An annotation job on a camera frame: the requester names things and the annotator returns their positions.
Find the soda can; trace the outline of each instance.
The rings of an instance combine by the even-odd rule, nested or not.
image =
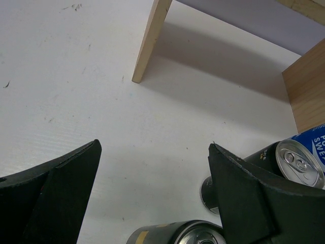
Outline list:
[[[212,182],[212,177],[206,178],[200,189],[200,197],[203,205],[216,215],[219,215],[219,202],[216,196],[216,187]]]
[[[276,175],[296,183],[322,189],[324,173],[313,154],[296,140],[273,143],[245,158]]]
[[[207,221],[192,220],[142,227],[126,244],[225,244],[222,228]]]
[[[325,172],[325,124],[314,127],[297,136],[290,137],[307,148]]]

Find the pull tab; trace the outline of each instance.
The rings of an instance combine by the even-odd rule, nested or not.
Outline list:
[[[285,163],[293,170],[299,180],[308,186],[313,186],[318,179],[317,169],[298,153],[287,149],[283,149],[283,151]]]

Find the wooden panel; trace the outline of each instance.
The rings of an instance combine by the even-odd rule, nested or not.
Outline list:
[[[299,132],[325,123],[325,39],[282,72]]]
[[[312,0],[277,0],[316,22],[325,25],[325,7]]]
[[[171,3],[172,0],[154,0],[153,2],[138,55],[137,64],[132,77],[132,81],[136,83],[141,82]]]

